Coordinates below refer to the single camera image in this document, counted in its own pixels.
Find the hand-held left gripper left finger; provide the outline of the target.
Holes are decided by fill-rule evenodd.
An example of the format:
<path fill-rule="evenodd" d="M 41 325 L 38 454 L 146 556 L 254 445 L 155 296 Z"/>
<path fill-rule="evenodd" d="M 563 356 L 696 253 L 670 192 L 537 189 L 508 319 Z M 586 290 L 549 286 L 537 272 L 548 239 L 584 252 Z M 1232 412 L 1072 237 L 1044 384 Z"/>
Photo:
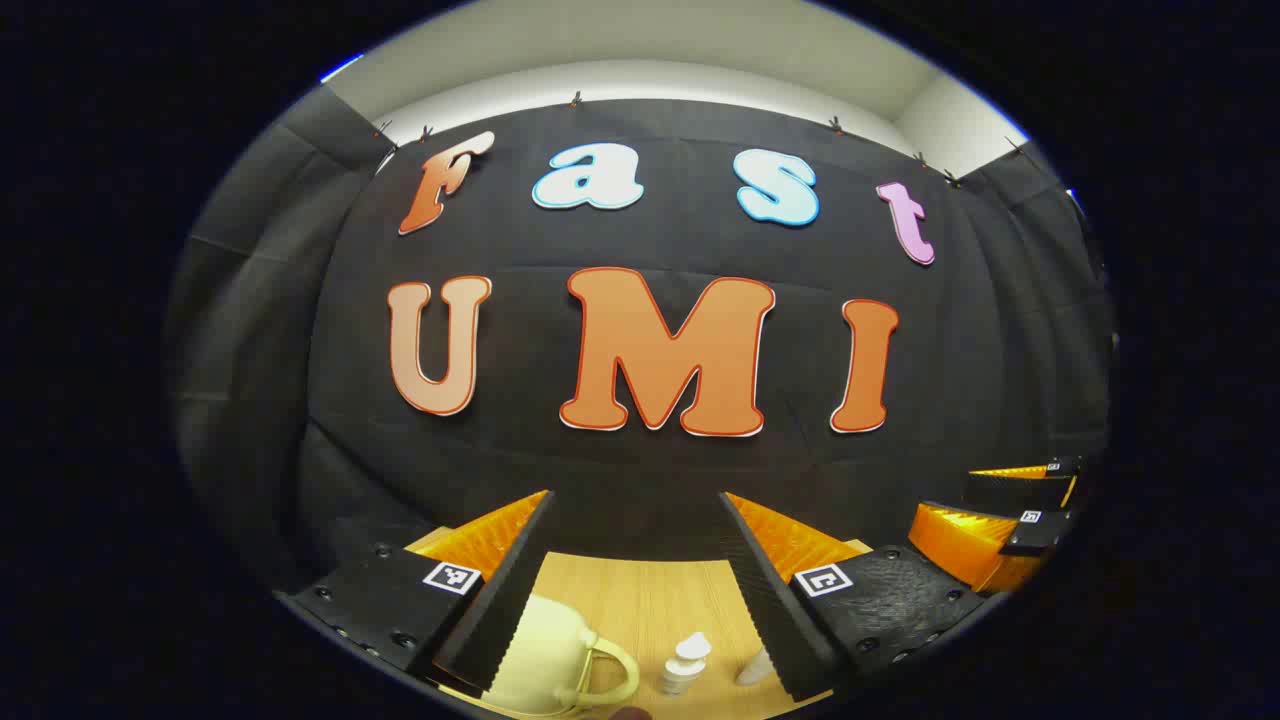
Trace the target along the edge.
<path fill-rule="evenodd" d="M 429 548 L 376 542 L 276 598 L 388 670 L 480 694 L 492 688 L 532 593 L 556 510 L 556 492 L 540 491 Z"/>

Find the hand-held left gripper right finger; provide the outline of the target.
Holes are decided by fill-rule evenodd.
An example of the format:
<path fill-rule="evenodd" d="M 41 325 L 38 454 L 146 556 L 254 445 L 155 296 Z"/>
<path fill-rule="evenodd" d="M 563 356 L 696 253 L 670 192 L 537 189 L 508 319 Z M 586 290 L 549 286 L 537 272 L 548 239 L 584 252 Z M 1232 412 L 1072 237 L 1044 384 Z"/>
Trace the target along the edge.
<path fill-rule="evenodd" d="M 815 565 L 785 582 L 731 496 L 718 500 L 721 550 L 795 701 L 896 682 L 991 611 L 989 598 L 906 546 Z"/>

